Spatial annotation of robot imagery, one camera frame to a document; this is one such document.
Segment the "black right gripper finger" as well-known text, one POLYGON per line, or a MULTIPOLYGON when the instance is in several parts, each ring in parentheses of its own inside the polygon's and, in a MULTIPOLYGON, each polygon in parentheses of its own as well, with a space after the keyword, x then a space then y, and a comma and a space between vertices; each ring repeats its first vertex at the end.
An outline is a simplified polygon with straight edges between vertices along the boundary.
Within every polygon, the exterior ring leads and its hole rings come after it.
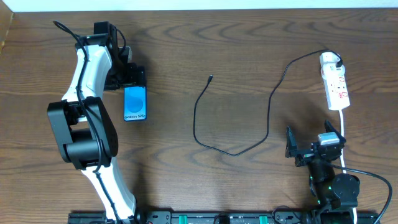
POLYGON ((341 137, 341 133, 337 131, 336 128, 333 127, 333 125, 326 119, 324 122, 325 130, 328 133, 335 133, 338 137, 341 137))
POLYGON ((287 144, 285 147, 285 157, 295 157, 298 151, 297 143, 291 128, 286 127, 287 144))

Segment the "blue Galaxy smartphone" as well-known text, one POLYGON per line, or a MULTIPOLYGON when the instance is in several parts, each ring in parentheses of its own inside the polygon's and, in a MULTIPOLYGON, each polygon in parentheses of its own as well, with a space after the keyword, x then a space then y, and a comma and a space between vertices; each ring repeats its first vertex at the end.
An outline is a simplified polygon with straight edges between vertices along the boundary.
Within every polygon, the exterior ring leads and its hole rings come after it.
POLYGON ((141 121, 147 118, 147 91, 145 86, 132 86, 124 89, 124 120, 141 121))

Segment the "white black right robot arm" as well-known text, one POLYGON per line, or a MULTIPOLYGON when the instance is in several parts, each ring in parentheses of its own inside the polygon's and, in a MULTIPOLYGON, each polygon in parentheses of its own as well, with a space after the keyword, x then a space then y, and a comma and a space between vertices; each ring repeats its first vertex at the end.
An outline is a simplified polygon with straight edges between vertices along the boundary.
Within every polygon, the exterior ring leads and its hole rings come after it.
POLYGON ((324 125, 326 132, 319 134, 309 149, 299 149, 291 128, 286 127, 285 157, 293 157, 297 167, 308 168, 310 190, 320 206, 306 214, 303 222, 353 223, 360 181, 355 175, 335 173, 332 162, 341 156, 346 139, 329 121, 324 125))

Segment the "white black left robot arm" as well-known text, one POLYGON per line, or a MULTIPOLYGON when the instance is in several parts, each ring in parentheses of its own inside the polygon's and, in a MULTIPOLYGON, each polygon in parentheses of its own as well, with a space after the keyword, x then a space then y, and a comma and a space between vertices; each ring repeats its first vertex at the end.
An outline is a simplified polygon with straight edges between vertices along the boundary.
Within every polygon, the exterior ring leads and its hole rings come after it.
POLYGON ((67 92, 48 105, 47 115, 62 159, 89 179, 105 207, 71 212, 68 222, 147 223, 119 169, 118 134, 103 103, 105 91, 144 87, 144 67, 131 61, 130 47, 119 46, 123 33, 108 21, 96 22, 91 35, 53 23, 75 39, 78 62, 67 92))

